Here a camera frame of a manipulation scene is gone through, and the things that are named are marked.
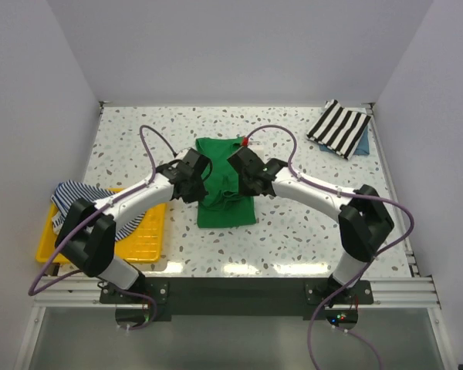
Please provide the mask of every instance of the white backdrop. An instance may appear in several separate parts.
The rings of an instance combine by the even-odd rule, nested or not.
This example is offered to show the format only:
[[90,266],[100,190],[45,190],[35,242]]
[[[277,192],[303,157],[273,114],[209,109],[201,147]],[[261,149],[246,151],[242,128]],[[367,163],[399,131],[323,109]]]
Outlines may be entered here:
[[0,1],[0,370],[14,365],[49,197],[83,175],[98,104],[44,0]]
[[431,0],[49,0],[98,100],[375,102]]
[[434,1],[376,107],[418,266],[463,362],[463,0]]

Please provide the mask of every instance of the yellow plastic basket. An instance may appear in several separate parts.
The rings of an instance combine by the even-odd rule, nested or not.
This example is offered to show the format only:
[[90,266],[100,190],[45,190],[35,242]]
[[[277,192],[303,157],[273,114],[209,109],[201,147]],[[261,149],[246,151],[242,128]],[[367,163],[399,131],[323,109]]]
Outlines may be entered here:
[[[119,192],[122,189],[110,190]],[[163,247],[164,211],[166,206],[166,204],[159,204],[148,210],[137,229],[128,237],[115,243],[115,254],[131,263],[149,264],[158,261]],[[38,262],[47,262],[55,250],[56,234],[53,232],[52,217],[58,211],[55,204],[52,204],[36,252]],[[53,262],[56,264],[70,263],[61,254],[56,256]]]

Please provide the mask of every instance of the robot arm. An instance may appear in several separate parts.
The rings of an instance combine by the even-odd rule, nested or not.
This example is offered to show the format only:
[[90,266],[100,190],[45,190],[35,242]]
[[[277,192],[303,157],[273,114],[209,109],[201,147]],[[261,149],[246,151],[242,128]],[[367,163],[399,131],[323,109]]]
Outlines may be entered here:
[[204,188],[202,174],[210,160],[189,149],[176,160],[156,169],[156,175],[144,178],[132,187],[111,197],[90,203],[79,199],[69,209],[56,246],[77,225],[96,210],[110,205],[88,228],[79,231],[70,239],[61,253],[84,274],[99,277],[124,290],[144,291],[144,276],[134,266],[114,253],[115,233],[124,224],[146,210],[172,199],[191,203],[204,199],[208,194]]
[[[267,163],[248,147],[243,146],[228,158],[238,173],[240,193],[249,196],[271,195],[295,200],[331,217],[340,224],[343,255],[328,279],[326,293],[340,288],[350,281],[375,257],[377,250],[394,228],[385,206],[374,200],[341,197],[316,189],[299,181],[287,167],[287,163],[271,159]],[[363,185],[360,189],[347,189],[302,175],[314,183],[340,193],[357,193],[378,196],[374,188]]]
[[[242,147],[228,158],[238,173],[239,191],[243,195],[271,195],[298,201],[326,214],[340,224],[343,255],[328,279],[326,292],[334,291],[348,282],[374,258],[377,249],[394,228],[386,208],[380,202],[341,197],[313,188],[298,181],[287,163],[272,159],[263,163],[248,147]],[[150,182],[147,177],[115,196],[95,203],[83,199],[70,208],[56,245],[94,211],[110,204],[90,229],[81,230],[62,250],[62,254],[90,277],[99,277],[130,291],[144,291],[144,276],[134,266],[114,254],[117,230],[145,210],[172,199],[185,203],[204,199],[202,174],[210,160],[190,149],[180,158],[157,168]],[[307,175],[305,178],[321,183],[335,191],[377,195],[372,187],[363,185],[359,190],[339,188]]]

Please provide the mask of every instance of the striped cloth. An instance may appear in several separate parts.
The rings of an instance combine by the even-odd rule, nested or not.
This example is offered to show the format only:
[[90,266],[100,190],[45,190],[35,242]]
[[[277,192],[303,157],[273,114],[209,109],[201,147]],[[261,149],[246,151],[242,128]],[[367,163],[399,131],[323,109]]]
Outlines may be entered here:
[[[114,191],[92,187],[91,185],[78,183],[77,181],[68,180],[65,183],[60,183],[52,195],[52,202],[59,209],[59,212],[52,218],[53,232],[58,235],[62,229],[63,221],[65,221],[65,217],[69,213],[69,208],[75,200],[84,198],[89,202],[94,202],[95,200],[106,198],[114,194]],[[144,215],[145,214],[140,214],[117,231],[115,234],[115,241],[120,241],[132,234],[137,226],[139,226]]]
[[325,111],[307,133],[307,138],[326,145],[349,160],[357,148],[370,116],[343,108],[337,100],[326,103]]

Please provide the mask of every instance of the speckled tabletop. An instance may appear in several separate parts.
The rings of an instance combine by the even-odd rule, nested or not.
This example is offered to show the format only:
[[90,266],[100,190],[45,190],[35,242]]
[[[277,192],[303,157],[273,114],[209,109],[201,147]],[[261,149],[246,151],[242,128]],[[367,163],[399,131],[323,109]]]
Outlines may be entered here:
[[[370,155],[350,161],[321,152],[306,139],[319,108],[296,107],[107,107],[93,144],[84,181],[99,187],[128,187],[150,172],[140,142],[139,126],[160,130],[176,150],[194,146],[197,137],[232,138],[267,123],[288,127],[299,141],[294,165],[313,177],[345,187],[367,183],[389,197],[380,158],[370,129]],[[153,134],[148,143],[157,163],[172,159]],[[265,159],[286,160],[291,139],[267,129],[253,136],[265,149]],[[156,264],[138,264],[157,276],[329,276],[340,259],[338,225],[327,216],[291,200],[255,198],[258,223],[230,229],[199,229],[197,204],[174,200],[168,204],[163,256]],[[389,236],[399,235],[397,227]],[[62,267],[63,272],[71,266]],[[375,261],[367,278],[410,277],[404,246],[396,246]]]

